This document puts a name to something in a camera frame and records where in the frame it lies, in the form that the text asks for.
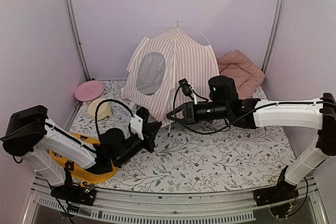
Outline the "striped pet tent fabric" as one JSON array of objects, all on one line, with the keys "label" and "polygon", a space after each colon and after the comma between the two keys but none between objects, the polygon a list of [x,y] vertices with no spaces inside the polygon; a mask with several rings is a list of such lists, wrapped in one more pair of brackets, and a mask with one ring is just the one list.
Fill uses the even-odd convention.
[{"label": "striped pet tent fabric", "polygon": [[144,37],[127,67],[126,84],[121,96],[149,110],[163,126],[166,115],[187,97],[174,94],[179,80],[186,79],[202,97],[209,97],[208,80],[219,74],[211,45],[202,45],[180,28],[155,37]]}]

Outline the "pink gingham cushion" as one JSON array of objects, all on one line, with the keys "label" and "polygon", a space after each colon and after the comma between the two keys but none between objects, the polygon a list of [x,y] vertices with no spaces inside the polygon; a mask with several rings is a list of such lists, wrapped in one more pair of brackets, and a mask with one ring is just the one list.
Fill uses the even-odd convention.
[{"label": "pink gingham cushion", "polygon": [[217,58],[219,74],[232,78],[240,99],[251,98],[266,75],[240,50],[229,51]]}]

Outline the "white flexible tent pole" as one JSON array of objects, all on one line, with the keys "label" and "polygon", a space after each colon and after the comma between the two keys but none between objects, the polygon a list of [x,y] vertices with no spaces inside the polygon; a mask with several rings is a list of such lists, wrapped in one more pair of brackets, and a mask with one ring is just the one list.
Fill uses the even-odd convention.
[{"label": "white flexible tent pole", "polygon": [[136,47],[125,74],[140,78],[146,86],[161,84],[165,78],[186,78],[196,83],[196,74],[206,73],[205,80],[218,73],[214,51],[206,36],[196,27],[176,22],[159,27],[161,34],[144,37]]}]

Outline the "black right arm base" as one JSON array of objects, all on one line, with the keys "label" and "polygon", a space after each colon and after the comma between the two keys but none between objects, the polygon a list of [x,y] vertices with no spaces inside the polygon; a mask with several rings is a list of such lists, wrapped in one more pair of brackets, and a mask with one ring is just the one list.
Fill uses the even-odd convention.
[{"label": "black right arm base", "polygon": [[278,202],[294,199],[299,196],[297,184],[292,185],[285,181],[286,166],[280,173],[275,186],[256,189],[253,191],[253,198],[257,206],[265,206]]}]

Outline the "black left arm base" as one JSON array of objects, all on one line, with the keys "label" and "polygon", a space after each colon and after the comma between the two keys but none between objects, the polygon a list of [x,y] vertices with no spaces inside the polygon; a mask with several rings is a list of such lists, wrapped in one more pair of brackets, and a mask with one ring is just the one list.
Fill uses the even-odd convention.
[{"label": "black left arm base", "polygon": [[70,170],[64,168],[64,172],[64,184],[61,186],[51,186],[51,196],[65,200],[66,202],[93,206],[97,193],[96,190],[87,183],[84,186],[73,184]]}]

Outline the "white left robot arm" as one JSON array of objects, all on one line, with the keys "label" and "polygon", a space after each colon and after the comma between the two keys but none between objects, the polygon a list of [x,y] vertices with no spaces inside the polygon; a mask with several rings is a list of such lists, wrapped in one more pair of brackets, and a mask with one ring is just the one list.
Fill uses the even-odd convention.
[{"label": "white left robot arm", "polygon": [[160,122],[147,122],[148,112],[141,108],[131,117],[130,135],[110,128],[98,138],[69,133],[37,105],[12,114],[3,148],[11,156],[28,162],[67,200],[78,195],[76,178],[89,184],[112,178],[128,160],[142,149],[152,153]]}]

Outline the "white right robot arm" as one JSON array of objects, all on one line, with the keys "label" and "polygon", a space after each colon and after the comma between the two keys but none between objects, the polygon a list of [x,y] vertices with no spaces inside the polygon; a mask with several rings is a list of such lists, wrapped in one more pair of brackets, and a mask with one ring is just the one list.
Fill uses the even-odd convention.
[{"label": "white right robot arm", "polygon": [[279,126],[286,130],[316,132],[312,143],[280,173],[271,190],[276,201],[284,200],[308,174],[335,156],[335,98],[330,93],[301,101],[239,99],[235,82],[226,76],[209,79],[209,99],[173,105],[167,119],[190,129],[192,124],[227,119],[229,126],[256,129]]}]

